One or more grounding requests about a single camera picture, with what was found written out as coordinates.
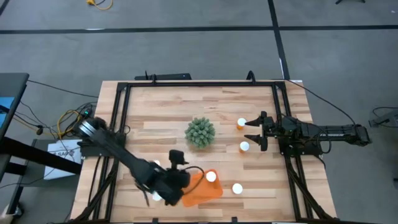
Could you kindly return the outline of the black desk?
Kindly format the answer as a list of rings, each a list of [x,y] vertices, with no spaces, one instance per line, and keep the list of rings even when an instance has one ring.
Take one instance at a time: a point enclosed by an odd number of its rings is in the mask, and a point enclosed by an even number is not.
[[[14,97],[2,128],[0,128],[0,181],[5,173],[16,174],[18,181],[14,184],[7,214],[14,214],[19,207],[19,199],[26,185],[36,183],[44,178],[45,167],[64,170],[73,174],[81,172],[81,164],[69,161],[47,152],[49,140],[35,140],[31,145],[6,137],[7,129],[25,92],[29,74],[0,73],[0,97]]]

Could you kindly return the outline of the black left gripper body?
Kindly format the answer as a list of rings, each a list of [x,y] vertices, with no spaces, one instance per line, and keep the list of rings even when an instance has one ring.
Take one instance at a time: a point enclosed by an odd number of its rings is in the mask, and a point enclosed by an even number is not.
[[[165,173],[164,184],[166,188],[160,191],[162,198],[165,194],[174,194],[178,189],[187,188],[190,184],[190,174],[185,170],[168,169]]]

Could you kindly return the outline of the flat black box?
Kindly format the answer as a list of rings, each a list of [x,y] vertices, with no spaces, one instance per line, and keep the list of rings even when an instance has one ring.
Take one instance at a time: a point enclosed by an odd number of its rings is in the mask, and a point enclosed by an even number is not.
[[[134,77],[135,80],[191,80],[192,77],[189,73],[173,73],[173,74],[163,74],[163,75],[148,75]]]

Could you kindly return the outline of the orange translucent plastic basket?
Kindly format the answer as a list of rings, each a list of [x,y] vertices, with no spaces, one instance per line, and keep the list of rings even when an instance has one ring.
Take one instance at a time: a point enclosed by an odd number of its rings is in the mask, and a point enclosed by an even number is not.
[[[206,173],[209,171],[214,171],[217,175],[217,179],[214,182],[206,180]],[[182,203],[185,207],[192,207],[209,200],[220,198],[223,194],[218,173],[214,169],[206,170],[204,178],[202,178],[202,172],[192,174],[190,184],[183,191],[185,194],[182,197]]]

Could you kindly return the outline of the green artificial plant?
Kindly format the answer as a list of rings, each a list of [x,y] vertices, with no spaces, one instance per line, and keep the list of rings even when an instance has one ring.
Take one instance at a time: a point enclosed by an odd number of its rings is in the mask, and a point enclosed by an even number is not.
[[[215,140],[215,127],[208,118],[194,118],[185,130],[185,139],[199,149],[206,148]]]

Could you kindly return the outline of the blue screen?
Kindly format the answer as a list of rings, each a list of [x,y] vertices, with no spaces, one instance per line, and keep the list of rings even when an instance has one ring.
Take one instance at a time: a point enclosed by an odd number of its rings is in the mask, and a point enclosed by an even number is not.
[[[0,128],[2,128],[3,123],[5,122],[13,101],[14,97],[0,97]]]

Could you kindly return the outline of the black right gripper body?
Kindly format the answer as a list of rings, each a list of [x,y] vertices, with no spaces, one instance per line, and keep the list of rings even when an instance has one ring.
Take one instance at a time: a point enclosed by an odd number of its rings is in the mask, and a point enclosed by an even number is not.
[[[262,136],[261,136],[261,151],[265,152],[268,149],[268,137],[278,138],[281,134],[281,116],[277,116],[274,121],[273,117],[268,116],[265,111],[260,113]]]

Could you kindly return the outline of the white printed paper sheet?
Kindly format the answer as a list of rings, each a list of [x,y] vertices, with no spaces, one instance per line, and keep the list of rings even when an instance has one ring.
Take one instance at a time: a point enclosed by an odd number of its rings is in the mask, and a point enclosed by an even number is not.
[[[81,139],[58,140],[56,143],[49,144],[47,151],[58,157],[81,164],[81,152],[80,146],[78,145],[79,142],[81,142]],[[48,166],[46,166],[44,170],[44,180],[59,179],[72,175],[73,173],[71,172]]]

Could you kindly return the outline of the black aluminium table frame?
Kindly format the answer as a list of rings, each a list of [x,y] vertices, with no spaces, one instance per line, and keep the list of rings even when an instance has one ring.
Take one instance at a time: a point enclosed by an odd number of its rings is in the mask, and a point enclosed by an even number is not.
[[[261,111],[275,116],[274,98],[288,99],[292,115],[311,122],[307,94],[301,85],[286,83],[286,92],[281,93],[262,81],[194,81],[177,86],[145,82],[144,86],[135,84],[130,93],[122,92],[120,102],[115,103],[117,85],[115,81],[103,82],[96,114],[107,122],[112,110],[126,115],[126,147],[137,157],[158,160],[163,166],[170,164],[171,149],[181,150],[192,172],[199,167],[217,171],[223,195],[194,207],[166,206],[144,196],[122,166],[116,179],[112,222],[151,222],[157,218],[160,223],[216,224],[230,222],[233,217],[239,222],[294,220],[285,161],[277,141],[270,139],[266,152],[251,144],[248,152],[240,153],[244,135],[258,134],[259,128],[238,130],[236,123],[239,118],[256,119]],[[187,142],[185,130],[194,118],[202,117],[213,123],[215,140],[199,149]],[[235,183],[243,186],[242,194],[233,193]]]

